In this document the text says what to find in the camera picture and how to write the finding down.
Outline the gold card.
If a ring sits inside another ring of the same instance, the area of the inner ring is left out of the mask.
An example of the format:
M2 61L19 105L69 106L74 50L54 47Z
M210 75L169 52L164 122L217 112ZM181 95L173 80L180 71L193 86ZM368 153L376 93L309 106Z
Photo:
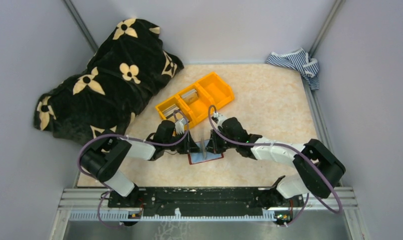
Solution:
M205 146L205 140L203 137L200 138L200 149L203 155L203 159L205 160L207 158L207 150Z

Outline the red leather card holder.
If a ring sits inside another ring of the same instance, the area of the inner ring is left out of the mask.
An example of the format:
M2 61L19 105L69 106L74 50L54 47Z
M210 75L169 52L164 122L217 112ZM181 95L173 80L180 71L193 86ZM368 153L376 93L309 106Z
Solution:
M191 152L188 155L188 161L190 165L201 164L213 160L218 160L224 158L224 154L216 154L211 152L206 152L205 154L202 151L199 152Z

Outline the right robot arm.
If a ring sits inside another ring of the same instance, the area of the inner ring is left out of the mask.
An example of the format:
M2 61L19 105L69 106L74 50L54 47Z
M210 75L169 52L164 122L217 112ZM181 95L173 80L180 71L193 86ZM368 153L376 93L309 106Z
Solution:
M272 161L296 169L297 173L282 177L273 185L271 200L284 206L297 195L312 193L328 198L346 172L345 166L318 139L294 144L270 140L259 134L249 134L236 117L214 112L207 152L221 154L235 149L244 158Z

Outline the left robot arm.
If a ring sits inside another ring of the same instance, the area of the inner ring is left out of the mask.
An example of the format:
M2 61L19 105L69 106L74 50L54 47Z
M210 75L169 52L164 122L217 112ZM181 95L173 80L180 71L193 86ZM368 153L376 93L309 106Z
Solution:
M90 140L81 149L77 166L79 170L119 194L127 207L135 206L140 199L138 187L120 170L126 157L155 161L165 151L180 155L200 153L202 150L193 140L188 122L163 120L156 132L146 139L120 135L112 131Z

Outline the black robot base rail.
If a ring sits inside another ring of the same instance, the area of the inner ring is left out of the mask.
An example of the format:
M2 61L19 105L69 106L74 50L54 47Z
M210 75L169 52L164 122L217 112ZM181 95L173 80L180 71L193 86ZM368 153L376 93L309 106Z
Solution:
M272 187L140 187L128 197L112 192L110 208L136 208L144 217L257 217L269 208L302 207L303 197L283 198Z

